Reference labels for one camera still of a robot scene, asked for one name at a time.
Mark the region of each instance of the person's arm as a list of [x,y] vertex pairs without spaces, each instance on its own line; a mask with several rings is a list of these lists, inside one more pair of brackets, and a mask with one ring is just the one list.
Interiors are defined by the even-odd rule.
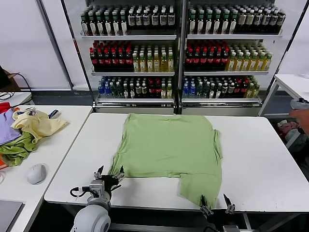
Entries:
[[306,134],[309,134],[309,109],[306,110],[292,110],[291,117],[296,117],[299,120],[300,127]]

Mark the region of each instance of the table leg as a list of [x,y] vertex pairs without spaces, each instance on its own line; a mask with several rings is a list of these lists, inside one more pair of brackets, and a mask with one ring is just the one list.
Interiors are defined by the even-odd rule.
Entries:
[[271,232],[288,221],[300,215],[300,213],[282,213],[272,217],[270,220],[262,224],[257,230],[259,232]]
[[277,81],[275,80],[274,83],[272,83],[272,86],[269,90],[269,93],[265,99],[265,101],[263,102],[262,108],[260,109],[260,112],[258,113],[259,117],[262,117],[265,113],[265,108],[269,102],[269,100],[275,95],[275,93],[277,92],[279,88],[279,85],[277,84]]

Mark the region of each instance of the green t-shirt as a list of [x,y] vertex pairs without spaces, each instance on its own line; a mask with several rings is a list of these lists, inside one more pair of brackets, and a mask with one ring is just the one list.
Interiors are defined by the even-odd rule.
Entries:
[[179,177],[180,194],[214,208],[222,181],[219,132],[204,116],[129,114],[110,174]]

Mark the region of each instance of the bottle label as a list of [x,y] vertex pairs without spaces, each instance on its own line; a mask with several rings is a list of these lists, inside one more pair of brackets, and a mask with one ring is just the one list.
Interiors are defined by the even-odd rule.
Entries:
[[213,63],[213,58],[208,58],[207,63],[212,64]]
[[135,26],[135,16],[128,16],[128,22],[130,26]]
[[112,30],[111,30],[111,24],[110,23],[105,23],[107,35],[112,35]]
[[101,23],[97,23],[98,26],[98,32],[100,35],[104,35],[104,31],[103,31],[103,25]]
[[220,94],[221,94],[221,91],[217,91],[217,92],[216,92],[216,98],[219,98],[219,97],[220,97]]
[[226,34],[227,26],[228,26],[228,22],[226,22],[226,21],[223,22],[223,24],[222,24],[222,31],[221,31],[222,35]]
[[145,72],[145,62],[140,62],[140,71]]
[[202,64],[205,64],[205,63],[206,63],[206,61],[207,61],[207,59],[206,59],[206,58],[201,58],[201,63],[202,63]]
[[263,61],[259,61],[258,65],[256,67],[256,70],[261,71],[262,65],[263,65]]
[[94,23],[90,23],[90,28],[92,31],[92,35],[97,35],[96,25]]
[[153,63],[152,62],[148,62],[147,66],[148,66],[148,72],[152,73],[153,72]]
[[185,62],[188,63],[188,64],[191,64],[193,62],[193,59],[192,58],[186,58]]
[[169,15],[168,16],[168,24],[169,24],[169,26],[175,25],[175,15]]
[[202,29],[203,29],[203,22],[198,22],[197,24],[197,33],[201,34],[202,33]]
[[249,63],[248,61],[243,62],[242,69],[241,69],[242,71],[247,71],[248,63]]
[[227,63],[227,59],[226,59],[226,58],[222,58],[222,59],[221,59],[221,62],[222,62],[223,64],[226,64],[226,63]]
[[160,25],[165,26],[167,24],[167,15],[160,15]]
[[233,67],[234,67],[234,61],[231,60],[230,63],[229,63],[229,65],[228,65],[227,70],[228,70],[228,71],[233,71]]
[[85,36],[88,36],[89,35],[89,31],[88,31],[87,24],[86,23],[82,23],[82,28],[83,28]]
[[208,35],[211,33],[211,22],[207,22],[205,26],[205,34]]
[[236,26],[236,21],[231,22],[229,34],[234,34],[235,26]]
[[240,71],[241,64],[242,64],[242,61],[238,60],[237,63],[236,63],[235,71]]
[[143,24],[144,24],[144,26],[150,25],[150,22],[149,22],[149,15],[143,16]]
[[209,92],[209,98],[213,98],[213,95],[214,95],[214,91],[210,91]]
[[114,26],[115,35],[119,35],[119,26],[118,26],[118,23],[113,23],[112,25]]
[[154,71],[156,73],[159,72],[159,62],[157,62],[157,61],[154,62]]
[[127,35],[126,23],[121,23],[121,28],[122,28],[122,34]]
[[135,19],[136,19],[136,25],[138,25],[138,26],[143,25],[143,22],[142,22],[142,19],[141,19],[141,15],[136,16]]
[[220,22],[214,22],[213,33],[218,34]]
[[252,60],[251,61],[251,64],[250,64],[250,67],[249,67],[249,71],[253,71],[254,70],[254,67],[255,67],[255,63],[256,63],[256,61],[255,60]]
[[139,64],[137,62],[133,63],[134,71],[138,72],[139,71]]
[[159,25],[159,16],[158,15],[152,15],[151,18],[152,18],[152,24],[154,26],[158,26]]
[[174,61],[169,61],[169,71],[174,71]]
[[254,24],[254,25],[260,25],[260,24],[261,24],[261,18],[262,18],[261,15],[256,15],[256,16],[254,17],[253,24]]
[[190,22],[190,30],[189,30],[189,34],[193,34],[194,33],[194,28],[195,28],[195,22]]

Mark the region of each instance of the shelf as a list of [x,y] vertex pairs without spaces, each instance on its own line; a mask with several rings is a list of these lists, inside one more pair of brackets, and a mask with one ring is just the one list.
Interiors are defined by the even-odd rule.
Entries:
[[189,71],[184,72],[185,76],[238,76],[238,75],[267,75],[268,72],[224,72],[224,71],[217,71],[217,72],[195,72]]
[[223,99],[205,99],[205,98],[186,98],[182,99],[182,104],[260,104],[258,98],[223,98]]
[[187,35],[189,40],[277,40],[282,35]]
[[93,76],[174,76],[175,72],[92,72]]

